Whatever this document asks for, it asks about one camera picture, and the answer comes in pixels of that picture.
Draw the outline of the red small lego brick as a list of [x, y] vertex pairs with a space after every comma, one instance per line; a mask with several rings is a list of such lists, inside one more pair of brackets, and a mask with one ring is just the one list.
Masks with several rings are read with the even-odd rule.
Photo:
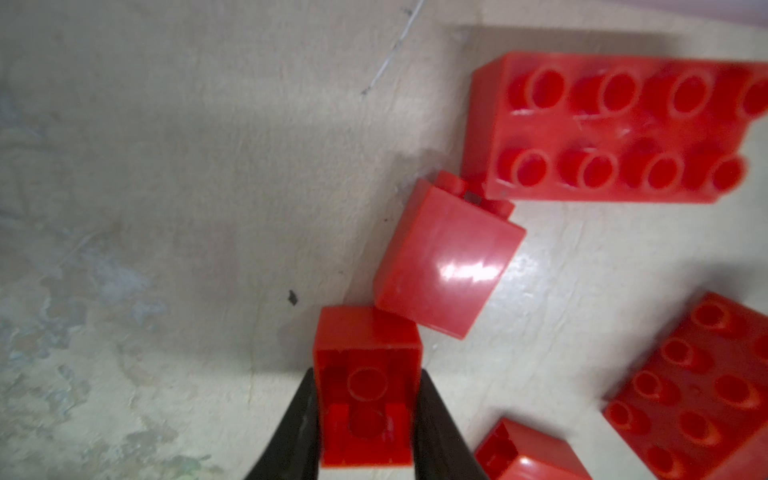
[[440, 171], [420, 179], [373, 281], [375, 305], [465, 338], [522, 244], [509, 203], [468, 200], [468, 184]]

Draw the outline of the red long lego brick top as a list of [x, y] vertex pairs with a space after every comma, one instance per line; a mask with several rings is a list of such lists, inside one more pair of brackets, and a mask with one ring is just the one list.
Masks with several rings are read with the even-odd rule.
[[509, 52], [472, 74], [461, 174], [489, 200], [711, 204], [766, 113], [763, 62]]

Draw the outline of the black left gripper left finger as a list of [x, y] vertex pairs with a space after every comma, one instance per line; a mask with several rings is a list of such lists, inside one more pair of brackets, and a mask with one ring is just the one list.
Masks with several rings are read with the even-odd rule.
[[319, 404], [309, 368], [262, 455], [246, 480], [317, 480], [320, 461]]

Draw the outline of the red long lego brick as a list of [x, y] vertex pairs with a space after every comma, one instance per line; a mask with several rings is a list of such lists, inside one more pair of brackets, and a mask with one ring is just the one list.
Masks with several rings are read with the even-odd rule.
[[659, 479], [766, 478], [766, 315], [705, 294], [603, 415]]
[[763, 62], [509, 52], [472, 74], [461, 174], [489, 200], [711, 204], [766, 113]]

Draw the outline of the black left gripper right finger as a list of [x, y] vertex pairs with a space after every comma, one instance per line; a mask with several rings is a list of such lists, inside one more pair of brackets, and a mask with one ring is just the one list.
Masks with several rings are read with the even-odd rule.
[[488, 480], [426, 369], [416, 400], [413, 457], [417, 480]]

